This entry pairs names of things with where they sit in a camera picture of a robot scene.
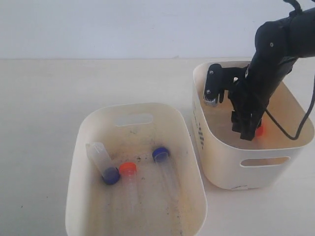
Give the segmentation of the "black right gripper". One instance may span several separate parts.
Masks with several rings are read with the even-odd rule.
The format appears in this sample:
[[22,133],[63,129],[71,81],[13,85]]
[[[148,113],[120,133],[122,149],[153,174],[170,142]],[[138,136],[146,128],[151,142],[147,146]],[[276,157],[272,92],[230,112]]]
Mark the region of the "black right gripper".
[[252,141],[261,126],[271,96],[289,74],[295,57],[224,62],[224,88],[232,104],[232,131],[241,133],[242,140]]

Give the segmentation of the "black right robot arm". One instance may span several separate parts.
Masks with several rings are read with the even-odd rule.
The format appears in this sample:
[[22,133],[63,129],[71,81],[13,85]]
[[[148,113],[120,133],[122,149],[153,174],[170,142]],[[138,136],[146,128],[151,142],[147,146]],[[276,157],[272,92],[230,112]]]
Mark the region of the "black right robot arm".
[[229,81],[232,130],[251,141],[271,96],[300,58],[315,55],[315,10],[294,10],[289,16],[261,25],[255,33],[256,52],[246,67],[222,68]]

